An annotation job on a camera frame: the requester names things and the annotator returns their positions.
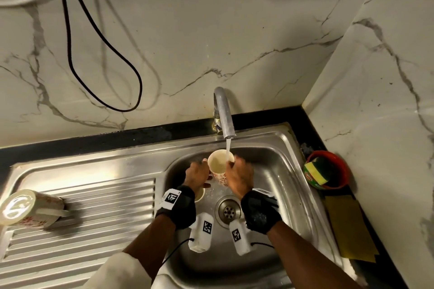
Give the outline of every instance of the person's left hand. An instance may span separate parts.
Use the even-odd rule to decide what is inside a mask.
[[[203,159],[199,164],[197,162],[192,162],[190,168],[185,171],[185,181],[184,185],[191,188],[195,195],[199,193],[200,188],[209,188],[210,184],[205,183],[210,175],[210,168],[208,166],[208,161]]]

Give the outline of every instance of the drain strainer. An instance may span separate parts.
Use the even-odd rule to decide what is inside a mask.
[[[235,219],[241,218],[240,204],[231,197],[220,199],[216,209],[216,214],[218,214],[220,220],[226,225],[229,225],[229,223]]]

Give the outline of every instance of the red bowl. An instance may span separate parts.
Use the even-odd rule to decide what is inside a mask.
[[[324,157],[327,158],[329,161],[331,161],[336,168],[339,171],[339,186],[332,188],[330,186],[327,186],[326,184],[321,185],[325,190],[337,190],[339,188],[343,188],[344,186],[348,185],[351,172],[348,168],[345,161],[343,161],[340,157],[338,157],[336,154],[328,152],[328,151],[314,151],[308,158],[306,162],[310,162],[311,160],[317,158],[317,157]]]

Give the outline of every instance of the chrome faucet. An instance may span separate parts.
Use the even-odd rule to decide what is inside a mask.
[[[236,137],[231,109],[223,87],[214,89],[214,126],[219,135],[223,133],[225,139]]]

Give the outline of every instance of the marble wall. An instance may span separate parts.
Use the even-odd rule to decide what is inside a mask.
[[[303,103],[410,288],[434,283],[433,18],[433,0],[366,0]]]
[[[0,9],[0,147],[212,116],[214,87],[234,113],[300,105],[364,0],[84,0],[144,81],[136,111],[99,105],[73,78],[61,0]],[[138,83],[68,0],[73,61],[118,108]]]

